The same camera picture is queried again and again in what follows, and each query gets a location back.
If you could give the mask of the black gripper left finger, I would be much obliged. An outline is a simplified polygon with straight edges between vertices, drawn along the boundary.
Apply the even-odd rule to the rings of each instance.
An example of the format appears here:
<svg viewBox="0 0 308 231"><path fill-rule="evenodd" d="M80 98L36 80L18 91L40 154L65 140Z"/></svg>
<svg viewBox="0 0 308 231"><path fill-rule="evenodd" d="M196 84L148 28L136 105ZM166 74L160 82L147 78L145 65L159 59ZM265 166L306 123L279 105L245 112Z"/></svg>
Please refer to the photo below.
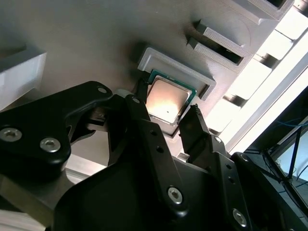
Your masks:
<svg viewBox="0 0 308 231"><path fill-rule="evenodd" d="M121 97L89 81L0 115L0 171L26 180L60 176L73 143L90 136L91 113L102 110L115 161L173 160L160 127L150 120L144 102Z"/></svg>

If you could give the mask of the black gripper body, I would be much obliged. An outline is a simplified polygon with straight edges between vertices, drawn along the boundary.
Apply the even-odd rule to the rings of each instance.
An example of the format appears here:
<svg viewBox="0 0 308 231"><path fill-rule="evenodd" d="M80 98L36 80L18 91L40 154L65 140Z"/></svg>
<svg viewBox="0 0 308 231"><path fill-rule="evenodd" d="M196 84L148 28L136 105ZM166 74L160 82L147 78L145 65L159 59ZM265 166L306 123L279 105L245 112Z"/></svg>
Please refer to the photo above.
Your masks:
<svg viewBox="0 0 308 231"><path fill-rule="evenodd" d="M54 214L56 231L214 231L214 179L176 160L118 162L73 186Z"/></svg>

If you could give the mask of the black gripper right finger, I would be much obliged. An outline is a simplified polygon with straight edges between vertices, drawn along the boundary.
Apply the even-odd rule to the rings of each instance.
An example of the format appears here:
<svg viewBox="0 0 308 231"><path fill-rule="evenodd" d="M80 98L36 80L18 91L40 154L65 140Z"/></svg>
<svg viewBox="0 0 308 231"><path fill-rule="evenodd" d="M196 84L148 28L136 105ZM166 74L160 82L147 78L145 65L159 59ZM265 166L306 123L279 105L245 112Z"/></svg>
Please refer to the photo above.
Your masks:
<svg viewBox="0 0 308 231"><path fill-rule="evenodd" d="M211 134L198 105L191 105L179 123L188 162L214 179L221 212L219 230L296 231L298 217L251 159L228 156L225 145Z"/></svg>

